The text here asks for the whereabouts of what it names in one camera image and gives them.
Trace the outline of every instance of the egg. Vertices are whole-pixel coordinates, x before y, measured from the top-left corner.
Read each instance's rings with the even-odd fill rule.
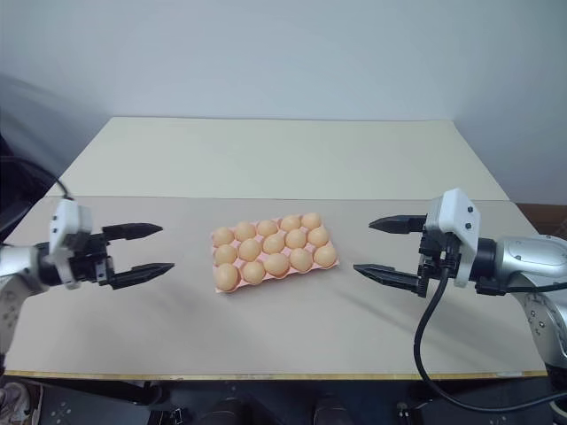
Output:
[[[229,228],[217,228],[213,232],[213,245],[218,247],[234,241],[234,234]]]
[[[266,275],[266,270],[264,266],[259,261],[253,261],[252,263],[246,263],[242,269],[242,277],[245,281],[251,285],[257,285],[262,282],[264,276]]]
[[[314,228],[307,235],[307,240],[315,246],[323,246],[329,241],[329,232],[323,226]]]
[[[303,248],[307,243],[307,237],[300,229],[295,228],[285,236],[285,244],[288,248]]]
[[[231,264],[221,264],[214,272],[219,290],[233,290],[238,285],[238,269]]]
[[[337,260],[337,252],[332,245],[322,246],[315,251],[314,260],[321,267],[330,267]]]
[[[301,226],[313,230],[321,226],[321,216],[316,212],[310,212],[301,217]]]
[[[264,268],[273,276],[282,276],[290,268],[290,260],[281,253],[270,254],[264,261]]]
[[[277,233],[277,224],[272,220],[261,221],[256,228],[258,229],[258,234],[262,236],[270,236]]]
[[[280,222],[280,228],[289,232],[295,228],[301,227],[301,221],[299,221],[298,215],[288,215],[287,217],[283,217],[282,221]]]
[[[256,236],[256,228],[252,223],[249,223],[248,221],[240,221],[237,224],[234,235],[237,237],[238,241],[243,242],[246,239],[250,239]]]
[[[256,239],[246,239],[238,247],[238,257],[244,261],[254,261],[261,251],[260,242]]]
[[[263,250],[267,254],[281,252],[284,248],[284,239],[279,235],[270,235],[264,239]]]
[[[313,265],[311,252],[296,248],[290,254],[291,266],[300,272],[306,272]]]
[[[219,266],[224,263],[234,263],[237,259],[237,249],[231,245],[221,245],[214,252],[214,264]]]

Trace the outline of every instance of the white table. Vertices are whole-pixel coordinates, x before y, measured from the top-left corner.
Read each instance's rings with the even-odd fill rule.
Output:
[[[267,190],[265,184],[243,185],[252,175],[234,168],[240,164],[242,151],[257,152],[254,163],[262,164],[266,156],[258,153],[258,135],[265,141],[267,135],[286,134],[297,151],[309,141],[320,148],[326,143],[339,146],[338,140],[347,139],[349,131],[353,136],[349,149],[341,148],[342,160],[331,150],[326,158],[333,167],[317,163],[311,168],[310,182],[325,170],[330,177],[322,196],[313,185],[293,185],[304,174],[291,174],[287,180],[276,177]],[[308,140],[302,139],[304,133]],[[342,136],[333,139],[337,134]],[[155,143],[159,135],[160,142]],[[379,150],[371,140],[380,145]],[[431,143],[424,147],[422,140]],[[210,159],[215,151],[226,151],[234,143],[238,147],[233,150],[234,160],[224,162],[231,178],[223,185],[219,184],[221,176],[212,184],[205,178],[199,180],[198,173],[184,165],[186,158]],[[136,145],[141,153],[136,160],[129,155],[127,162],[123,155]],[[361,156],[362,172],[355,166],[341,168],[361,148],[367,152]],[[273,152],[264,151],[267,156]],[[376,158],[372,154],[378,151],[382,152],[378,161],[382,166],[373,167]],[[407,151],[413,152],[414,166],[401,164]],[[458,166],[450,165],[448,152],[456,156]],[[156,163],[157,157],[167,166],[150,175],[147,166]],[[421,166],[417,158],[429,166]],[[194,159],[189,162],[202,172],[211,165]],[[128,178],[120,178],[119,164],[122,172],[128,170]],[[259,169],[275,170],[279,175],[285,161],[271,164]],[[466,173],[452,176],[447,172],[452,169]],[[387,235],[368,229],[368,223],[386,215],[426,213],[428,201],[423,199],[459,185],[470,197],[487,199],[476,202],[483,214],[483,236],[533,233],[452,124],[444,121],[113,119],[63,179],[79,201],[92,209],[96,228],[128,221],[164,227],[145,240],[113,242],[110,253],[119,269],[162,261],[176,266],[154,282],[126,290],[84,283],[79,290],[55,288],[30,298],[7,357],[9,373],[15,375],[414,379],[413,333],[426,302],[365,279],[353,271],[352,264],[376,262],[413,273],[419,235]],[[12,235],[12,242],[44,240],[56,203],[56,197],[39,203]],[[339,267],[267,282],[228,296],[214,292],[211,230],[240,220],[310,211],[319,212],[330,229]],[[439,377],[544,373],[517,301],[481,297],[471,286],[447,289],[426,332],[423,355],[428,369]]]

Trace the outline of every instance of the black cable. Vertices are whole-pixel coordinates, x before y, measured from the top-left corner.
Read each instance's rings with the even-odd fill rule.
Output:
[[[470,410],[472,412],[477,413],[511,413],[511,412],[518,412],[520,410],[529,409],[530,407],[535,407],[539,405],[543,405],[545,403],[550,403],[552,401],[559,400],[561,398],[567,398],[567,391],[557,392],[555,394],[550,394],[548,396],[542,398],[536,398],[534,400],[526,401],[519,405],[513,406],[506,406],[506,407],[481,407],[481,406],[473,406],[463,403],[462,401],[453,398],[450,394],[444,392],[428,375],[423,367],[422,362],[422,353],[421,353],[421,344],[422,344],[422,337],[423,332],[425,331],[425,327],[427,326],[427,322],[433,315],[437,304],[443,297],[443,293],[445,292],[445,288],[447,287],[447,282],[449,280],[449,269],[444,267],[441,271],[441,276],[439,280],[439,286],[431,299],[431,302],[427,305],[425,312],[419,324],[417,325],[416,336],[414,337],[414,360],[416,361],[417,370],[419,371],[419,375],[422,377],[423,381],[427,383],[432,390],[434,390],[437,394],[439,394],[442,398],[446,401],[451,403],[454,406],[460,407],[465,410]]]
[[[567,290],[567,282],[554,283],[553,285],[546,286],[508,286],[506,292],[553,292],[554,290]]]
[[[45,168],[36,164],[34,161],[30,161],[29,159],[25,159],[25,158],[22,158],[22,157],[2,156],[2,157],[0,157],[0,162],[13,162],[13,163],[26,164],[27,166],[31,166],[32,168],[35,168],[36,170],[38,170],[38,171],[44,173],[45,175],[49,176],[50,178],[52,178],[55,181],[55,183],[57,183],[57,185],[61,188],[61,190],[63,190],[63,197],[65,199],[73,200],[73,197],[71,197],[71,193],[69,192],[69,190],[67,190],[67,187],[65,186],[65,184],[63,184],[63,182],[54,173],[47,171]]]

